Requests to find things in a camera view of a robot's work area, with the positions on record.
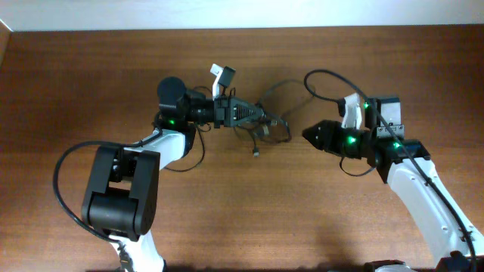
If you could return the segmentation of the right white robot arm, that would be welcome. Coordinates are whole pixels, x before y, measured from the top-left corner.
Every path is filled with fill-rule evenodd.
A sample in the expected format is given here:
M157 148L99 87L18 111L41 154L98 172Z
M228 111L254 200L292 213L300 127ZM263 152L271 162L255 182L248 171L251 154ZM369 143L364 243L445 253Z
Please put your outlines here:
M411 214L437 271L483 269L483 235L446 190L425 146L405 138L398 97L346 104L342 122L322 120L302 136L341 159L366 159Z

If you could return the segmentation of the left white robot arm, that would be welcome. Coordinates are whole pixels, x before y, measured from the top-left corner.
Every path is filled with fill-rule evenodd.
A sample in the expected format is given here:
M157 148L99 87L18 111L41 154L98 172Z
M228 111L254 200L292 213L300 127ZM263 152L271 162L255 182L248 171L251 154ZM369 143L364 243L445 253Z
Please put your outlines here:
M264 110L234 95L208 98L177 77L157 87L160 111L150 136L133 147L100 144L82 203L82 221L106 235L121 271L164 271L150 228L160 170L185 157L197 126L235 127L259 121Z

